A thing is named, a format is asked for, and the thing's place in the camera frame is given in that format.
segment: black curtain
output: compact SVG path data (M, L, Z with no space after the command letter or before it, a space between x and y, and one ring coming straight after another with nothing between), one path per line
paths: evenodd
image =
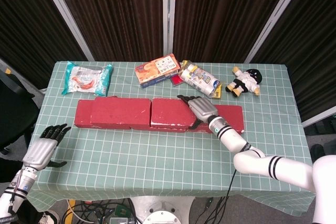
M149 61L162 56L162 0L65 1L95 60Z
M336 0L292 0L252 62L287 65L302 121L336 106Z
M87 60L52 0L0 0L0 57L37 88L56 61Z
M279 0L176 0L179 60L244 62Z

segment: black and white doll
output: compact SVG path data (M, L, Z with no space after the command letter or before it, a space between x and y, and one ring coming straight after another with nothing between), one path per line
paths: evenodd
M255 95L260 95L260 86L262 76L257 69L248 69L242 72L238 67L234 67L232 72L236 78L226 86L226 92L232 92L234 97L238 97L241 93L252 92Z

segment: colorful box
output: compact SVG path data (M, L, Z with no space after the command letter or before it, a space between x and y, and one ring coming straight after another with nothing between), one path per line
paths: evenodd
M173 54L152 60L135 68L140 86L145 88L179 73L180 64Z

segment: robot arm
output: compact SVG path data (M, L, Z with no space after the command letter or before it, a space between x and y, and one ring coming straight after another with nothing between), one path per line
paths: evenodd
M50 160L57 145L71 129L71 127L65 128L66 126L67 124L47 127L41 137L29 147L23 158L22 169L17 172L0 198L0 223L17 220L16 212L32 188L39 170L46 166L62 167L67 164Z
M218 116L217 109L209 100L201 97L181 98L197 119L208 123L209 129L227 149L235 153L234 166L243 174L260 174L311 192L316 191L313 223L334 223L334 199L336 197L336 156L319 158L311 167L302 162L281 156L268 156L246 142L227 122Z

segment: chair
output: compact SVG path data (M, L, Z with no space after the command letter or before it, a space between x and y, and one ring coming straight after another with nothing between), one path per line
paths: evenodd
M0 71L0 152L6 155L7 145L24 136L28 148L39 108L19 79Z

